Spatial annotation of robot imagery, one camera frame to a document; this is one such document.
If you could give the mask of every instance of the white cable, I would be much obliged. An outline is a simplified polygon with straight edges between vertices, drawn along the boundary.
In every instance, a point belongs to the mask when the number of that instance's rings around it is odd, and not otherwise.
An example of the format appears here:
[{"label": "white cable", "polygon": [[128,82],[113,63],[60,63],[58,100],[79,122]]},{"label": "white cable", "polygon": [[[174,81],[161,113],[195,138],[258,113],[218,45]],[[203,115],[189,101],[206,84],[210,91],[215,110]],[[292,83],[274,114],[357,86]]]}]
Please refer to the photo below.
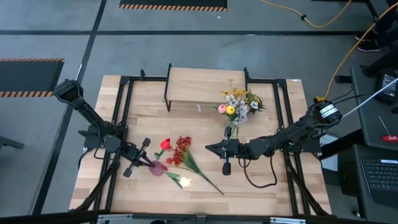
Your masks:
[{"label": "white cable", "polygon": [[364,105],[365,103],[367,103],[369,100],[371,100],[374,96],[376,96],[377,94],[379,94],[381,91],[385,90],[386,88],[388,88],[389,86],[391,86],[392,84],[394,84],[396,81],[398,81],[398,78],[396,78],[394,81],[392,81],[390,84],[386,85],[385,87],[381,88],[381,90],[375,92],[373,95],[371,95],[368,99],[366,99],[364,102],[362,102],[360,105],[358,105],[357,107],[355,107],[354,109],[352,109],[350,112],[344,114],[343,118],[348,116],[350,113],[356,111],[358,108],[360,108],[362,105]]}]

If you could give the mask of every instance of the yellow cable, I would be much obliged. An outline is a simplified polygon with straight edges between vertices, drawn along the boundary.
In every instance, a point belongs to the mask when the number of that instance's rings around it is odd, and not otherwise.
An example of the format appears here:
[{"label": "yellow cable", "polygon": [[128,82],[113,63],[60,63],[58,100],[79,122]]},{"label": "yellow cable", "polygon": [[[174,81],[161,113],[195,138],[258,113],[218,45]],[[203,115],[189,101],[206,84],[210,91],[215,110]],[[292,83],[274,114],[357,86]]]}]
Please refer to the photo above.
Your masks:
[{"label": "yellow cable", "polygon": [[[287,9],[287,10],[293,11],[293,12],[295,12],[296,14],[298,14],[299,16],[303,16],[303,14],[299,13],[299,12],[298,12],[297,10],[295,10],[295,9],[292,9],[292,8],[289,8],[289,7],[286,7],[286,6],[281,6],[281,5],[278,5],[278,4],[275,4],[275,3],[271,3],[271,2],[265,1],[265,0],[260,0],[260,1],[262,1],[262,2],[264,2],[264,3],[267,3],[267,4],[271,5],[271,6],[276,6],[276,7],[282,8],[282,9]],[[333,23],[333,22],[341,15],[341,13],[343,13],[344,10],[346,10],[346,8],[349,6],[349,4],[351,3],[351,1],[353,1],[353,0],[349,0],[349,1],[347,2],[346,6],[345,6],[345,7],[344,7],[344,8],[343,8],[331,21],[329,21],[328,23],[326,23],[326,24],[324,24],[324,25],[322,25],[322,26],[316,26],[316,25],[312,24],[312,22],[310,22],[310,21],[309,21],[307,18],[305,18],[305,17],[304,17],[304,20],[305,20],[308,24],[310,24],[311,26],[313,26],[313,27],[315,27],[315,28],[324,28],[324,27],[330,25],[331,23]]]},{"label": "yellow cable", "polygon": [[[389,9],[387,9],[385,12],[383,12],[383,14],[381,14],[381,16],[379,17],[379,19],[383,18],[384,15],[387,14],[387,12],[389,12],[391,9],[393,9],[394,7],[398,6],[398,2],[393,4]],[[319,97],[317,96],[316,99],[318,102],[324,101],[326,99],[326,97],[329,95],[329,91],[330,91],[330,87],[331,84],[333,83],[333,79],[335,78],[338,70],[341,68],[341,66],[344,64],[344,62],[347,60],[348,56],[351,54],[351,52],[359,45],[359,43],[363,40],[363,38],[366,36],[366,34],[368,34],[368,32],[373,29],[373,27],[376,25],[376,23],[374,23],[366,32],[365,34],[361,37],[361,39],[359,41],[357,41],[357,43],[354,45],[353,48],[351,48],[351,50],[348,52],[348,54],[344,57],[343,61],[341,61],[341,63],[339,64],[339,66],[337,67],[337,69],[335,70],[333,76],[330,79],[329,85],[328,85],[328,90],[326,91],[325,96],[323,97]]]}]

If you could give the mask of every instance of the shoe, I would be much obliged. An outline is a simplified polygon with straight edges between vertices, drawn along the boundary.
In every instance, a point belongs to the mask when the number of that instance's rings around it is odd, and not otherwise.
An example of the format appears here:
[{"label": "shoe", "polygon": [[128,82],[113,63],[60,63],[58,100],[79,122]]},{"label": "shoe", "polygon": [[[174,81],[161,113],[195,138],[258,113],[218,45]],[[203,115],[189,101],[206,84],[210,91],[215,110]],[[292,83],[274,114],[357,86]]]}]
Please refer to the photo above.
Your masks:
[{"label": "shoe", "polygon": [[[355,34],[354,38],[359,41],[359,40],[361,40],[362,35],[363,34]],[[372,41],[372,40],[376,39],[376,37],[378,37],[378,35],[375,34],[373,32],[373,30],[371,30],[371,31],[368,32],[368,34],[366,34],[366,36],[363,38],[362,41],[364,41],[364,42]]]},{"label": "shoe", "polygon": [[362,52],[378,52],[382,49],[382,47],[377,46],[376,41],[369,41],[359,43],[357,49]]}]

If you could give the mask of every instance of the gray floor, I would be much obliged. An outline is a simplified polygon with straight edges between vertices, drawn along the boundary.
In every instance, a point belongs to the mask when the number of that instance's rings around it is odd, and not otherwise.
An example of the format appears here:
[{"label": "gray floor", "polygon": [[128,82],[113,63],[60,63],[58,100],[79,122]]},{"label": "gray floor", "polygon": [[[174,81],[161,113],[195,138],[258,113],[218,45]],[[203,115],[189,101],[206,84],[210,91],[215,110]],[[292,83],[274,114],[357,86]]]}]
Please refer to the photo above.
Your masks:
[{"label": "gray floor", "polygon": [[[108,0],[100,30],[313,30],[298,16],[257,0],[229,0],[227,13],[129,11],[118,9],[118,0]],[[329,21],[344,4],[284,1],[316,24]],[[0,2],[0,30],[91,30],[100,2],[19,0]],[[385,6],[376,9],[384,10]],[[350,6],[325,30],[364,30],[372,23],[365,4]],[[75,78],[88,36],[0,35],[0,58],[65,58],[60,82]],[[176,67],[249,69],[253,77],[298,78],[303,82],[307,104],[325,92],[330,77],[348,50],[352,37],[250,36],[250,35],[99,35],[84,74],[82,86],[88,103],[95,105],[103,75],[166,75],[168,63]],[[380,57],[357,51],[341,68],[369,64]],[[349,91],[349,85],[333,84],[330,98]],[[0,135],[25,143],[15,150],[0,152],[0,217],[25,215],[31,210],[39,180],[56,137],[65,106],[54,98],[0,98]],[[354,101],[339,105],[345,113]],[[65,137],[55,175],[44,206],[45,213],[68,210],[77,175],[77,160],[83,138],[77,133],[88,123],[77,113]],[[332,132],[345,135],[359,128],[353,114]],[[354,218],[353,199],[338,187],[327,186],[332,211],[339,217]]]}]

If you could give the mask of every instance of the keyboard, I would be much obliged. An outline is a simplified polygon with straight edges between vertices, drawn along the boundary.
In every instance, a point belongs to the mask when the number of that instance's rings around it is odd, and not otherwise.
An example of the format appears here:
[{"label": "keyboard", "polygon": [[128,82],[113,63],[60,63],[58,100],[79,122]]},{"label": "keyboard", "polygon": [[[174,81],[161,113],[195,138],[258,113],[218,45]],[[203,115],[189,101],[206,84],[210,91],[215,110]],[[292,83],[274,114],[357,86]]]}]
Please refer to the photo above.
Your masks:
[{"label": "keyboard", "polygon": [[398,161],[373,159],[361,164],[372,201],[398,207]]}]

